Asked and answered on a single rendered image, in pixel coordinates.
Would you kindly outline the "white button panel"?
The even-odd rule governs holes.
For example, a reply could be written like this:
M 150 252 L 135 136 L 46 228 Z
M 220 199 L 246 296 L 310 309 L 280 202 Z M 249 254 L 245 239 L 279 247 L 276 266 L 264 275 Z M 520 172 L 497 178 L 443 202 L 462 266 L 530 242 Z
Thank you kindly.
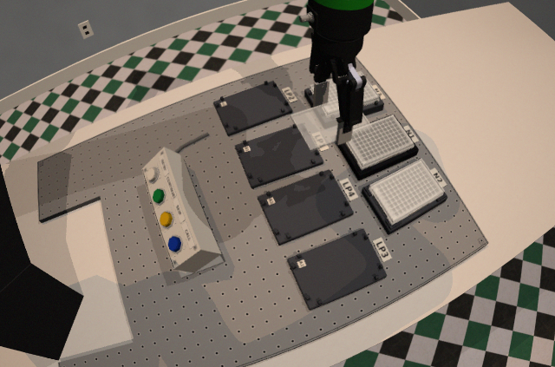
M 142 168 L 168 257 L 181 278 L 225 262 L 185 160 L 177 154 L 208 135 L 207 132 L 176 151 L 163 147 Z

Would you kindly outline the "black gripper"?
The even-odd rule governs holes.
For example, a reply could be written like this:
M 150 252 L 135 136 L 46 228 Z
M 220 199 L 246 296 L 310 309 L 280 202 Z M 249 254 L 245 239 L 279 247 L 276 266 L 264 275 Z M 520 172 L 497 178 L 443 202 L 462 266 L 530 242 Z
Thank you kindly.
M 336 118 L 337 146 L 351 141 L 353 126 L 362 123 L 363 95 L 367 80 L 364 75 L 359 76 L 356 72 L 356 56 L 362 50 L 363 38 L 364 36 L 352 40 L 337 40 L 315 30 L 311 32 L 309 70 L 314 74 L 313 107 L 328 102 L 329 79 L 332 78 L 336 84 L 340 112 L 340 117 Z

